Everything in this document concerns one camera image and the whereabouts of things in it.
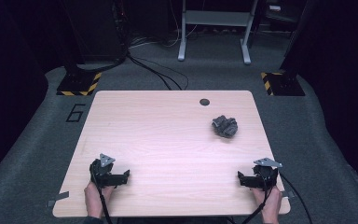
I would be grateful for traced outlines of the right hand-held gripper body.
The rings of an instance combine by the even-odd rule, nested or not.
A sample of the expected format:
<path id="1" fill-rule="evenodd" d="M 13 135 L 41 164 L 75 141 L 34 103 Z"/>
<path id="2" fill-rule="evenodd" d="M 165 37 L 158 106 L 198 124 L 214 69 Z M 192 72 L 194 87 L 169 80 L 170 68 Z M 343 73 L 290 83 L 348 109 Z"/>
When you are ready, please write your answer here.
<path id="1" fill-rule="evenodd" d="M 270 158 L 256 160 L 254 164 L 255 188 L 268 190 L 274 187 L 282 164 Z"/>

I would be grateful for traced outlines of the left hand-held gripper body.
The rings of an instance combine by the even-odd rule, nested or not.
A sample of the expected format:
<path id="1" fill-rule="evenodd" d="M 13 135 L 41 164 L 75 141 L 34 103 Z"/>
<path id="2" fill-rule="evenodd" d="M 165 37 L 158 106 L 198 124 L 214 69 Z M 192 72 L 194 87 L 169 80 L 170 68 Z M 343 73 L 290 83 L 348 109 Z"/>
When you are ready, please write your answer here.
<path id="1" fill-rule="evenodd" d="M 118 186 L 119 180 L 111 174 L 115 159 L 100 154 L 99 159 L 95 159 L 89 167 L 90 181 L 97 187 Z"/>

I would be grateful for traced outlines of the grey cloth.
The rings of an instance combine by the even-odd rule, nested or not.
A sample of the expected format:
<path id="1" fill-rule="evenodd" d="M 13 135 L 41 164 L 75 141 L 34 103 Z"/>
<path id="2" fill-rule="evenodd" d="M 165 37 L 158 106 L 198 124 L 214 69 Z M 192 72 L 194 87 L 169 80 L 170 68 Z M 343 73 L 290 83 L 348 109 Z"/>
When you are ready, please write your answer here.
<path id="1" fill-rule="evenodd" d="M 217 135 L 225 138 L 233 137 L 238 131 L 237 121 L 224 115 L 213 119 L 212 126 Z"/>

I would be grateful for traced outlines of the black cabinet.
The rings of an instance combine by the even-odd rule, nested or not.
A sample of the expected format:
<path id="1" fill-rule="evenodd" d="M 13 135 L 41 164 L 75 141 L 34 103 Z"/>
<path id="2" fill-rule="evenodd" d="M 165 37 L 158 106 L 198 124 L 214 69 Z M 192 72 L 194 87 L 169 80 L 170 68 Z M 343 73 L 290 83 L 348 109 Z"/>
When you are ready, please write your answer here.
<path id="1" fill-rule="evenodd" d="M 82 60 L 85 63 L 121 63 L 125 38 L 119 29 L 116 0 L 63 0 Z"/>

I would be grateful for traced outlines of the white metal stand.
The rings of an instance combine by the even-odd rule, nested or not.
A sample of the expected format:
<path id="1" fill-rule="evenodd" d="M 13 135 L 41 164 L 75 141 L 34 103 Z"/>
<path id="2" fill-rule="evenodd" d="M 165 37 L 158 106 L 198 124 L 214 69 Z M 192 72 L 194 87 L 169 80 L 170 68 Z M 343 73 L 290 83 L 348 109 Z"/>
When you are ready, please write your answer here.
<path id="1" fill-rule="evenodd" d="M 186 27 L 188 25 L 236 26 L 246 29 L 240 43 L 243 62 L 246 65 L 249 65 L 251 63 L 251 58 L 248 40 L 252 30 L 257 5 L 258 0 L 253 0 L 252 8 L 249 12 L 204 11 L 187 9 L 186 0 L 182 0 L 182 33 L 177 57 L 178 61 L 182 62 L 186 57 Z"/>

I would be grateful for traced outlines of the black yellow striped base plate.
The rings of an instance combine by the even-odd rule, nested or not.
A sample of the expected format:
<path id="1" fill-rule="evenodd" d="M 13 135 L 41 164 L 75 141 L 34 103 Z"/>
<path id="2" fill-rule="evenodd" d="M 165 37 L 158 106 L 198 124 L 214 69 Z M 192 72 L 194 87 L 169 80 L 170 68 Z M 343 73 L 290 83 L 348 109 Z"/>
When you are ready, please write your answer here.
<path id="1" fill-rule="evenodd" d="M 77 76 L 65 76 L 56 90 L 57 95 L 64 96 L 88 96 L 95 91 L 101 73 L 82 74 Z"/>
<path id="2" fill-rule="evenodd" d="M 298 80 L 284 73 L 262 73 L 264 87 L 269 96 L 304 96 Z"/>

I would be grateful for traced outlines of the person's left hand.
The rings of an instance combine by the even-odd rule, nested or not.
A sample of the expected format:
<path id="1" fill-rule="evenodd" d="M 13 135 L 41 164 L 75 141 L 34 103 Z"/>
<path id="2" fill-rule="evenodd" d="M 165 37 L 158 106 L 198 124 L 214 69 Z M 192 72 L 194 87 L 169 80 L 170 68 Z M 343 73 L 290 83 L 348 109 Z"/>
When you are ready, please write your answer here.
<path id="1" fill-rule="evenodd" d="M 107 203 L 109 202 L 113 191 L 114 187 L 112 186 L 102 188 L 102 195 Z M 103 204 L 100 198 L 100 193 L 95 184 L 89 182 L 84 189 L 84 193 L 88 216 L 101 218 L 103 216 Z"/>

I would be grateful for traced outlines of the black post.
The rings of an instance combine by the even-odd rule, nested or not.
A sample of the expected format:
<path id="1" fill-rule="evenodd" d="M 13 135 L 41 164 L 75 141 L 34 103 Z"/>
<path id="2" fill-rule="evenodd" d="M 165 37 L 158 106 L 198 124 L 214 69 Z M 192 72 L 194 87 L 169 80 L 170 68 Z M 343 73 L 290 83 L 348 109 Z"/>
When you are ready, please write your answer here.
<path id="1" fill-rule="evenodd" d="M 79 46 L 70 15 L 67 11 L 65 1 L 58 0 L 62 11 L 62 60 L 69 77 L 77 78 L 82 70 L 77 66 L 80 57 Z"/>
<path id="2" fill-rule="evenodd" d="M 316 8 L 318 0 L 307 0 L 301 14 L 295 35 L 290 41 L 289 49 L 285 54 L 281 69 L 287 77 L 295 77 L 301 64 L 305 59 L 305 51 L 310 45 L 310 24 L 311 17 Z"/>

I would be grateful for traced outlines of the person's right hand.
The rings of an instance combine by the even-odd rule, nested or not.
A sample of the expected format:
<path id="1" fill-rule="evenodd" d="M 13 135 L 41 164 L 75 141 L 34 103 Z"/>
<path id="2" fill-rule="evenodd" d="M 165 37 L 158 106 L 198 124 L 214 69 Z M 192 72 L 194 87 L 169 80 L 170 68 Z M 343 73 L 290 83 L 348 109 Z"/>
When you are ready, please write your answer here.
<path id="1" fill-rule="evenodd" d="M 250 188 L 255 196 L 257 205 L 264 204 L 261 210 L 262 221 L 264 224 L 279 224 L 278 215 L 282 204 L 282 193 L 277 187 L 273 187 L 268 192 L 268 198 L 265 199 L 265 191 L 261 189 Z"/>

